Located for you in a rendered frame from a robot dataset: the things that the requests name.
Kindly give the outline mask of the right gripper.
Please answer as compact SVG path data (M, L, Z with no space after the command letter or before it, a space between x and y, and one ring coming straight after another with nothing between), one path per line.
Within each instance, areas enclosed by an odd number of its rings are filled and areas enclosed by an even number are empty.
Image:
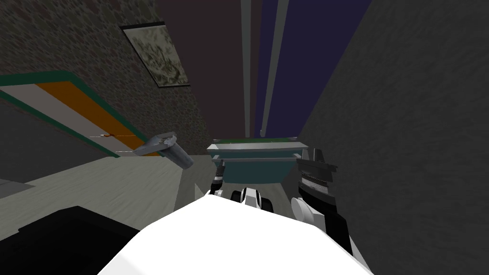
M302 149L301 159L296 159L298 169L303 175L317 178L319 180L333 180L332 173L336 173L338 166L325 163L321 149L313 149L313 161L309 160L309 151Z

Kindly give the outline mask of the teal table with grey top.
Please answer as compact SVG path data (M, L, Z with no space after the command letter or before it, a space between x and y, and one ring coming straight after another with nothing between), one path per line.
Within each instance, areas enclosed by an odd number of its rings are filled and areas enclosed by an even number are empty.
M223 161L223 180L233 184L280 183L308 146L289 138L222 139L208 146L212 162Z

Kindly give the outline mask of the grey cylinder with flat bar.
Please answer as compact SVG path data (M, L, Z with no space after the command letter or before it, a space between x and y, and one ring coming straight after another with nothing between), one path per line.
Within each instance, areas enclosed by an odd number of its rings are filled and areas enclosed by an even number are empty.
M175 132L156 135L133 151L138 156L158 152L182 169L188 169L194 164L194 160L177 143Z

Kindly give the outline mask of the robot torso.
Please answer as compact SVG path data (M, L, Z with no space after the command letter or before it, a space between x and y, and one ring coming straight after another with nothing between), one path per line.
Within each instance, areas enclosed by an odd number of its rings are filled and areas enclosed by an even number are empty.
M143 228L98 275L373 275L324 231L206 194Z

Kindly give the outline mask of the dark blue door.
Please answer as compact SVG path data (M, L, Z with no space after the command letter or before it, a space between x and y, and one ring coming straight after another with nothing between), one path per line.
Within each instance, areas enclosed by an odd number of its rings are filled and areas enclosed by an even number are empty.
M258 0L254 137L260 137L277 8L287 4L265 137L297 137L372 0Z

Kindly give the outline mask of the framed pale green picture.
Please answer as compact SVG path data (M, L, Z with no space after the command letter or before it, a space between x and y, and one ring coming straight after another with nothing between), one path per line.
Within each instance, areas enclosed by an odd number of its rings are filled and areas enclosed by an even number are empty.
M190 85L163 21L120 26L158 88Z

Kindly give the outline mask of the orange grey green-edged rug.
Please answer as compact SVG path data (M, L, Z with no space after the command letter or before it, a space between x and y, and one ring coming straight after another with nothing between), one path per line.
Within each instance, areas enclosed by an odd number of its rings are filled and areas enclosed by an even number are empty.
M111 157L133 157L147 141L72 72L1 74L0 98Z

